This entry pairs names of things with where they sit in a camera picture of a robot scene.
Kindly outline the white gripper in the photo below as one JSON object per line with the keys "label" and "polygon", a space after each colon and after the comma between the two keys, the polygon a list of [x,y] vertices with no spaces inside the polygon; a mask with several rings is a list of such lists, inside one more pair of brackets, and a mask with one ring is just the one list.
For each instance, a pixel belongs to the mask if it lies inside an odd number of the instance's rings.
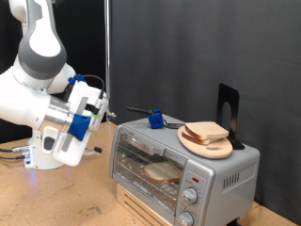
{"label": "white gripper", "polygon": [[66,102],[52,97],[41,125],[42,151],[73,167],[82,155],[102,154],[102,148],[87,149],[87,143],[99,129],[104,113],[107,121],[117,117],[107,109],[108,104],[106,94],[85,81],[75,82]]}

